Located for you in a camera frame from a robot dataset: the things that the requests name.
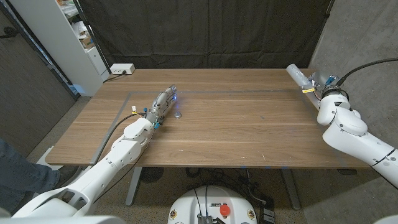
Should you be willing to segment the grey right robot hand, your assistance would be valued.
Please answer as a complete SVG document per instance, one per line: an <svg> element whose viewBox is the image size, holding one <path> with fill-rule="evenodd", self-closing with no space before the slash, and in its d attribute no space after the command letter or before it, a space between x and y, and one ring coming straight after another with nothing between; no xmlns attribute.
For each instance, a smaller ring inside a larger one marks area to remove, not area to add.
<svg viewBox="0 0 398 224"><path fill-rule="evenodd" d="M309 84L302 87L303 93L314 93L320 100L323 98L323 93L334 86L340 78L325 72L314 72L308 77Z"/></svg>

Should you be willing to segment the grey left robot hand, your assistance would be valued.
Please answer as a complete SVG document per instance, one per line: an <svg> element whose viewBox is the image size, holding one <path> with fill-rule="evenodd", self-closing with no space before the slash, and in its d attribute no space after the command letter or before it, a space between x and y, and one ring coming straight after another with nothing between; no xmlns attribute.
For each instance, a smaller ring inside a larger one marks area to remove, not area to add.
<svg viewBox="0 0 398 224"><path fill-rule="evenodd" d="M154 126L163 123L165 115L177 99L177 88L175 85L169 86L162 91L152 102L152 106L146 112L146 119Z"/></svg>

